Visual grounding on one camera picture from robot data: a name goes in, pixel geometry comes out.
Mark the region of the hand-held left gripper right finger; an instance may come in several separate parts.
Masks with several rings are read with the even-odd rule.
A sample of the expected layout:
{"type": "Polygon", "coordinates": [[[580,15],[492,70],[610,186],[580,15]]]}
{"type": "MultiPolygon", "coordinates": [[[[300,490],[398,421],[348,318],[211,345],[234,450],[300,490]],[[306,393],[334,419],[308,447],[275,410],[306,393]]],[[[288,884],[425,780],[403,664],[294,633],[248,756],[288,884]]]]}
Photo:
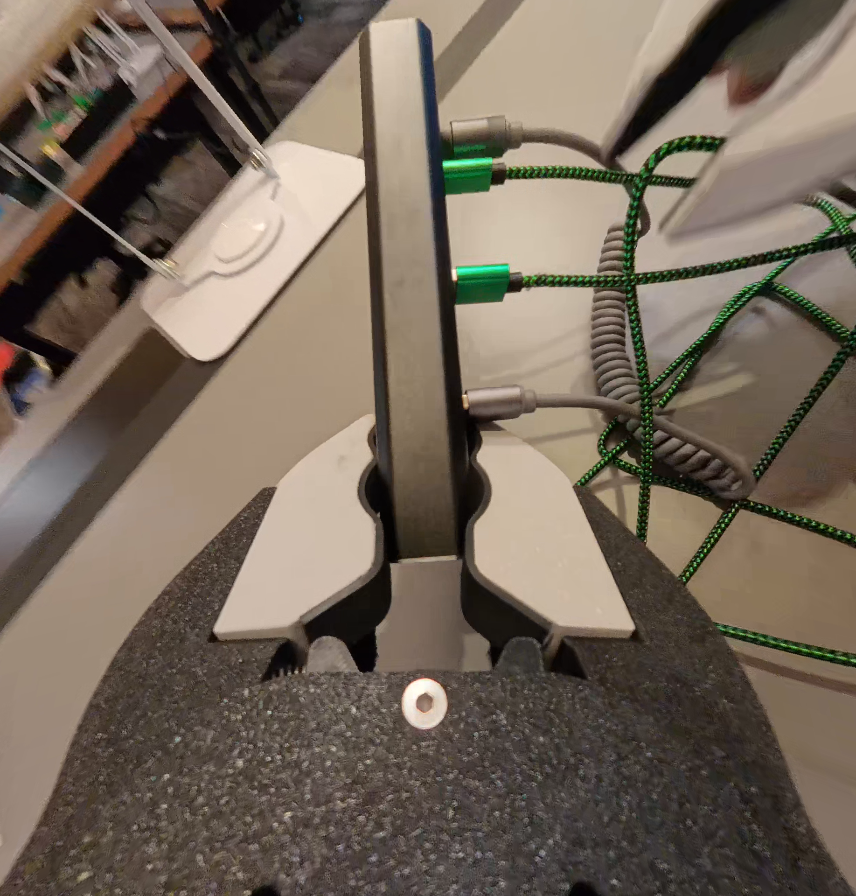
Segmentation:
{"type": "Polygon", "coordinates": [[[563,639],[628,640],[635,623],[568,476],[497,424],[471,455],[479,498],[466,525],[461,602],[501,651],[528,637],[546,655],[563,639]]]}

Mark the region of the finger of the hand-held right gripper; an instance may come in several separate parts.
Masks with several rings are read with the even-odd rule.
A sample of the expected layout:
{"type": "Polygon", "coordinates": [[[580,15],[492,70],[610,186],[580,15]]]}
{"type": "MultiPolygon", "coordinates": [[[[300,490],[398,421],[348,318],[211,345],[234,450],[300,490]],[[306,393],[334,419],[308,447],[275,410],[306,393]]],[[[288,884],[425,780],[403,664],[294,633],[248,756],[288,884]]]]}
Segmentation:
{"type": "Polygon", "coordinates": [[[691,94],[731,45],[784,1],[663,2],[637,52],[621,108],[601,145],[618,161],[691,94]]]}
{"type": "Polygon", "coordinates": [[[736,226],[856,175],[856,4],[835,4],[785,62],[665,217],[668,238],[736,226]]]}

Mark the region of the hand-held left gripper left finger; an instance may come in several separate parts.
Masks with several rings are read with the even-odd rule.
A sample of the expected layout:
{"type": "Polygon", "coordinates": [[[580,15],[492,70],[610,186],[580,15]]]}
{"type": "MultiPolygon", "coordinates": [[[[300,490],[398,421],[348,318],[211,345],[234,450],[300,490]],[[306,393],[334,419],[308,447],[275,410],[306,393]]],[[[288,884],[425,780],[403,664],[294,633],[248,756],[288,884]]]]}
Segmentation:
{"type": "Polygon", "coordinates": [[[212,633],[220,642],[332,636],[357,643],[391,601],[376,469],[364,415],[314,448],[278,482],[212,633]]]}

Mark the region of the black USB hub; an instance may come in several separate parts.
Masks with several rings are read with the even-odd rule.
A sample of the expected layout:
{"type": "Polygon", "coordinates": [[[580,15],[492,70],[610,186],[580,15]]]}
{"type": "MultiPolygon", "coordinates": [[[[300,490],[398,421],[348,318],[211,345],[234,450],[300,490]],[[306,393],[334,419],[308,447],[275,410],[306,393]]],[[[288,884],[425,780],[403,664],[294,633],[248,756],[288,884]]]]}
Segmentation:
{"type": "Polygon", "coordinates": [[[359,41],[377,467],[399,561],[462,552],[467,433],[431,32],[359,41]]]}

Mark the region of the person's right hand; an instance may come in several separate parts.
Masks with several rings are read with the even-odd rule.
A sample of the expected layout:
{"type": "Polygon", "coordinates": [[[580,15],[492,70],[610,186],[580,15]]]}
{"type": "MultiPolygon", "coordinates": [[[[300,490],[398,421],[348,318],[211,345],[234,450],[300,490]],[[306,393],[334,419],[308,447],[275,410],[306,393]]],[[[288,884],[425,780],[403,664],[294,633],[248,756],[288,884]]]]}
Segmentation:
{"type": "Polygon", "coordinates": [[[748,106],[763,96],[810,41],[805,15],[784,2],[734,39],[709,76],[721,76],[730,108],[748,106]]]}

